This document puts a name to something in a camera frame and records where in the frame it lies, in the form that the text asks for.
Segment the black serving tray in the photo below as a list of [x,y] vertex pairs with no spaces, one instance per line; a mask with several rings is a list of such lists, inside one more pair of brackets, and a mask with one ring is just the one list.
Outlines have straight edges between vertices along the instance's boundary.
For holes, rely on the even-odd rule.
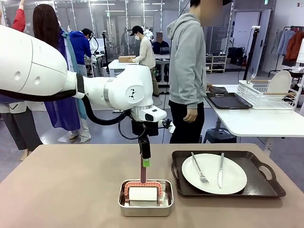
[[217,109],[249,109],[252,104],[236,93],[206,93]]
[[[229,195],[217,195],[204,192],[192,186],[183,176],[181,167],[184,161],[194,154],[211,153],[221,155],[237,163],[247,175],[245,188],[238,193]],[[259,170],[260,167],[269,169],[272,179],[267,180],[266,175]],[[243,197],[243,198],[279,198],[286,195],[285,190],[277,182],[274,170],[248,151],[174,151],[172,153],[171,170],[175,178],[178,194],[183,197]]]

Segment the long dark hair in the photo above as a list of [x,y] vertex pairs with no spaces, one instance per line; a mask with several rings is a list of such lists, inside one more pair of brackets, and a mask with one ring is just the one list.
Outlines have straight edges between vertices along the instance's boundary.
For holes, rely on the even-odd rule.
[[33,32],[37,39],[56,49],[58,48],[60,26],[53,7],[47,4],[40,4],[34,8]]

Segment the gray hoodie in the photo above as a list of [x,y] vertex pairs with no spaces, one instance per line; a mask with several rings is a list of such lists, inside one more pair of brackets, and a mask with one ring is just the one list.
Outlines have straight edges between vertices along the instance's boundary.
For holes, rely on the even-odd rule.
[[170,100],[196,109],[206,94],[206,43],[200,20],[192,13],[181,15],[167,26],[172,40]]

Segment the shelving unit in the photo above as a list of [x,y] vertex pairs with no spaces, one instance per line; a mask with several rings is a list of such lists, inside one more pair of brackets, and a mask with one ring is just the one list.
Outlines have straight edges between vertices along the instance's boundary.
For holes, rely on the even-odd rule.
[[[209,70],[206,70],[206,72],[218,72],[218,71],[223,71],[225,72],[226,68],[226,61],[227,61],[227,56],[206,56],[206,66],[210,66]],[[223,65],[223,69],[213,69],[215,65]]]

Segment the beige tabletop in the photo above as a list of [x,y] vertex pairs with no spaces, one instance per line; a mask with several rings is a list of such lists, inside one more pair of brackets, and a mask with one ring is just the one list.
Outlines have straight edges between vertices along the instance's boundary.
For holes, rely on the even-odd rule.
[[[175,150],[251,151],[269,164],[287,195],[280,199],[185,199],[175,188]],[[303,228],[304,194],[253,144],[151,145],[149,179],[169,180],[169,217],[128,218],[121,183],[139,178],[139,146],[42,145],[0,184],[0,228]]]

